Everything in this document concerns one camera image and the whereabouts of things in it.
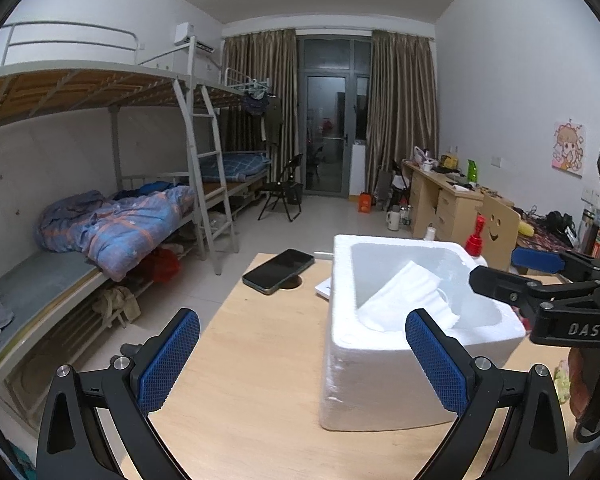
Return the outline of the right hand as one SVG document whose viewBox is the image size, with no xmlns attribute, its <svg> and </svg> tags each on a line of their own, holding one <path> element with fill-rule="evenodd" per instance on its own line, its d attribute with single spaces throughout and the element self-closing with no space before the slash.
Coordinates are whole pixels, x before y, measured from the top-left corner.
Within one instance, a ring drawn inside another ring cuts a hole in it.
<svg viewBox="0 0 600 480">
<path fill-rule="evenodd" d="M 583 379 L 584 357 L 580 348 L 572 348 L 568 354 L 569 381 L 570 381 L 570 410 L 579 420 L 588 407 L 591 399 L 590 390 Z"/>
</svg>

